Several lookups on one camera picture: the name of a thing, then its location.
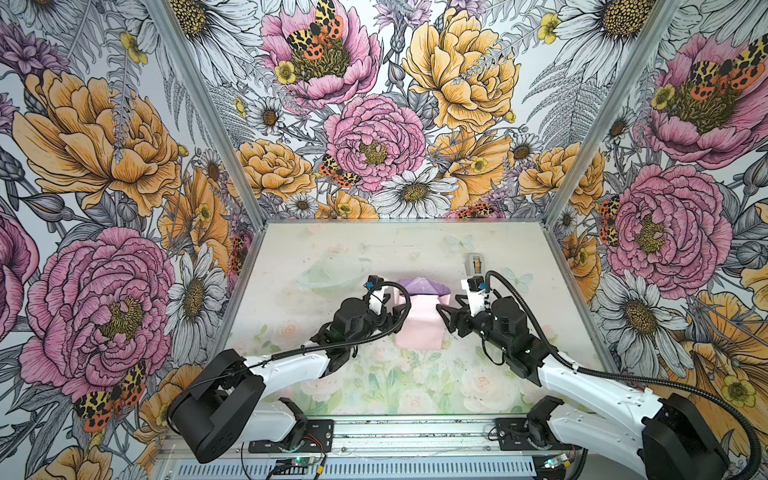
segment red wire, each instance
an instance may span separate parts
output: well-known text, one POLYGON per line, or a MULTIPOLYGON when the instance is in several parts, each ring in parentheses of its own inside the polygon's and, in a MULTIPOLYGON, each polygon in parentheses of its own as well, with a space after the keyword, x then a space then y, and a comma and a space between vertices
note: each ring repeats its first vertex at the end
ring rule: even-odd
POLYGON ((326 454, 326 450, 324 449, 323 444, 322 442, 320 442, 320 440, 316 439, 315 436, 312 435, 311 433, 307 433, 306 437, 308 437, 309 439, 311 439, 313 442, 315 442, 317 445, 320 446, 320 453, 322 453, 323 455, 326 454))

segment white daisy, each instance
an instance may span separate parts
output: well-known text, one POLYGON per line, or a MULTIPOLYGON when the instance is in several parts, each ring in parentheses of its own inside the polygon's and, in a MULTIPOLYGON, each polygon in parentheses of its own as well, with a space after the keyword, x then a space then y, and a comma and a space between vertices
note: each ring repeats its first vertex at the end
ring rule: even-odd
MULTIPOLYGON (((138 40, 139 50, 157 54, 157 63, 168 78, 170 59, 147 3, 154 0, 117 0, 126 28, 138 40)), ((179 26, 192 44, 197 67, 212 84, 236 83, 248 72, 259 42, 258 3, 250 0, 170 0, 179 26)))
POLYGON ((371 197, 370 203, 379 215, 389 218, 434 218, 451 207, 453 195, 443 195, 458 189, 456 177, 436 180, 438 168, 431 166, 418 177, 410 170, 382 182, 385 190, 371 197))
POLYGON ((279 98, 259 98, 247 107, 247 120, 262 134, 275 134, 286 126, 279 98))
POLYGON ((11 13, 24 20, 29 27, 45 33, 70 35, 75 29, 80 10, 72 0, 6 0, 11 13))
POLYGON ((709 14, 701 24, 703 34, 717 32, 717 43, 731 35, 735 47, 768 33, 768 2, 765 0, 706 0, 701 13, 709 14))
POLYGON ((635 120, 637 120, 637 115, 625 105, 621 109, 619 116, 614 120, 614 123, 608 128, 608 132, 605 134, 605 143, 618 144, 621 142, 621 140, 627 136, 627 133, 635 120))
POLYGON ((214 249, 203 244, 192 265, 189 253, 181 256, 181 283, 168 290, 170 302, 164 334, 173 333, 171 357, 177 365, 204 363, 219 326, 219 310, 226 299, 227 278, 214 262, 214 249))
POLYGON ((265 14, 275 13, 282 7, 285 13, 293 15, 296 7, 304 13, 310 13, 311 0, 261 0, 262 10, 265 14))
POLYGON ((640 375, 668 377, 659 365, 658 353, 667 367, 680 378, 694 361, 672 338, 670 331, 682 330, 688 322, 680 315, 658 306, 658 286, 647 285, 641 276, 628 271, 624 278, 606 273, 595 293, 597 314, 603 319, 600 330, 608 343, 617 343, 621 368, 640 375))
MULTIPOLYGON (((672 60, 677 53, 677 49, 690 38, 691 29, 700 23, 701 14, 695 5, 680 7, 677 12, 675 12, 670 26, 667 27, 667 30, 661 35, 658 49, 659 57, 664 60, 672 60)), ((653 57, 649 60, 651 70, 654 70, 654 61, 655 58, 653 57)))
POLYGON ((534 134, 515 135, 512 145, 509 146, 509 156, 515 160, 515 163, 524 163, 532 160, 534 156, 541 153, 544 144, 534 134))
POLYGON ((200 154, 200 158, 197 159, 197 162, 203 168, 205 176, 218 184, 219 178, 224 172, 219 154, 210 148, 206 149, 200 154))
POLYGON ((562 23, 554 34, 565 45, 554 60, 570 62, 567 76, 584 69, 597 75, 598 87, 610 84, 627 59, 656 0, 565 0, 562 23))
POLYGON ((314 218, 317 213, 317 200, 308 194, 292 196, 285 206, 286 210, 296 218, 314 218))
POLYGON ((573 235, 578 223, 576 209, 570 204, 566 204, 560 211, 557 220, 554 222, 554 234, 558 238, 565 238, 573 235))

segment pink box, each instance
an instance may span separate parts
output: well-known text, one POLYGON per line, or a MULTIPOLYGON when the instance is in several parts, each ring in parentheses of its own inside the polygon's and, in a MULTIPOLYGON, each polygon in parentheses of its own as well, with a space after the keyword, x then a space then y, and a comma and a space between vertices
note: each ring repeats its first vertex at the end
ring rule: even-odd
MULTIPOLYGON (((405 299, 398 290, 394 290, 392 299, 402 305, 405 299)), ((395 345, 401 349, 440 350, 445 324, 435 306, 438 303, 448 305, 451 296, 443 295, 411 295, 411 311, 395 334, 395 345)))

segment floral wallpaper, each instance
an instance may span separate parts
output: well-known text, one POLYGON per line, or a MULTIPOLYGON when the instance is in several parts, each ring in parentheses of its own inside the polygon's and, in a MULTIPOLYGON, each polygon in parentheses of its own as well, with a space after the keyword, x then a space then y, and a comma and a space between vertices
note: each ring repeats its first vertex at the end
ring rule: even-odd
POLYGON ((521 218, 548 208, 654 1, 171 5, 265 217, 521 218))
MULTIPOLYGON (((581 189, 600 184, 597 203, 585 205, 577 190, 554 222, 617 368, 720 396, 753 423, 763 447, 767 8, 680 7, 604 132, 604 168, 595 175, 593 163, 582 178, 581 189)), ((713 404, 690 399, 738 471, 749 453, 743 431, 713 404)), ((768 478, 768 466, 756 478, 768 478)))
POLYGON ((143 8, 0 1, 6 478, 151 477, 254 241, 143 8))

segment pink peony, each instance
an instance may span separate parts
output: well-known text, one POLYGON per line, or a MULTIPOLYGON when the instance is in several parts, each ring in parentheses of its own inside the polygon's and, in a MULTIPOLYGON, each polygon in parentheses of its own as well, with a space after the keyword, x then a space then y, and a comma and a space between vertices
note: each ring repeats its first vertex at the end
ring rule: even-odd
POLYGON ((742 91, 730 86, 705 101, 690 96, 690 67, 698 61, 722 65, 748 45, 731 46, 731 38, 717 44, 696 34, 667 63, 656 78, 657 93, 644 135, 654 151, 664 151, 680 162, 722 168, 752 150, 768 134, 768 74, 742 91), (668 86, 674 87, 674 94, 668 86))
POLYGON ((174 280, 165 252, 128 228, 54 253, 29 289, 36 336, 22 350, 22 378, 78 399, 118 384, 142 361, 151 375, 170 349, 163 329, 174 280))
POLYGON ((24 284, 38 267, 38 248, 18 221, 0 212, 0 340, 16 324, 24 304, 24 284))
POLYGON ((381 190, 381 183, 424 161, 422 122, 413 110, 380 95, 357 97, 341 115, 325 123, 328 155, 362 178, 360 190, 381 190))
MULTIPOLYGON (((341 16, 344 24, 342 46, 349 54, 349 66, 346 67, 342 76, 325 74, 319 78, 310 78, 309 81, 299 78, 293 83, 286 84, 286 88, 293 94, 296 102, 303 107, 322 108, 328 104, 341 104, 356 94, 370 91, 376 84, 381 56, 381 47, 376 34, 368 36, 368 31, 360 24, 360 18, 354 8, 347 13, 338 0, 334 5, 336 14, 341 16)), ((281 10, 279 16, 265 15, 261 20, 263 39, 261 48, 266 51, 266 55, 261 57, 263 64, 274 69, 281 61, 291 62, 293 50, 288 45, 286 37, 295 31, 309 29, 310 23, 314 21, 314 5, 309 13, 296 11, 293 16, 289 16, 281 10)), ((314 60, 314 62, 319 65, 323 60, 314 60)))
POLYGON ((715 180, 692 165, 641 168, 619 196, 618 247, 608 247, 617 275, 629 270, 678 299, 707 284, 733 236, 715 180))

